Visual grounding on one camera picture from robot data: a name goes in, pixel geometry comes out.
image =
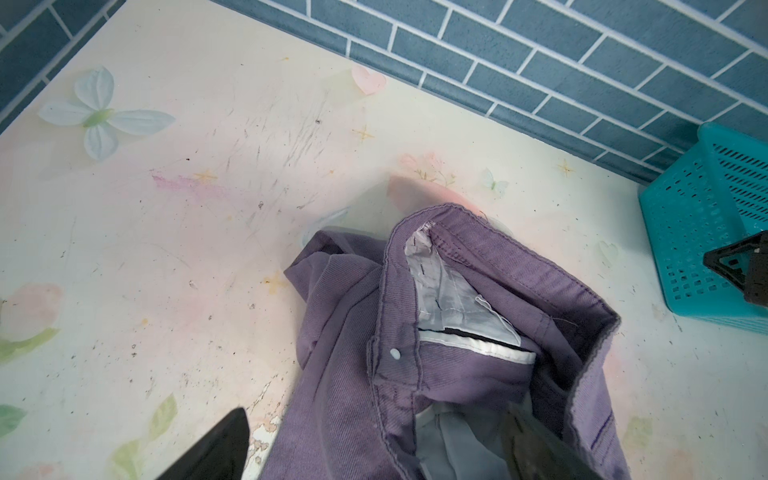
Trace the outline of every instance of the teal plastic basket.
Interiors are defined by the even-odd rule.
[[[768,334],[752,305],[706,268],[705,252],[768,230],[768,144],[716,124],[640,195],[664,299],[681,316]],[[724,260],[744,273],[748,256]]]

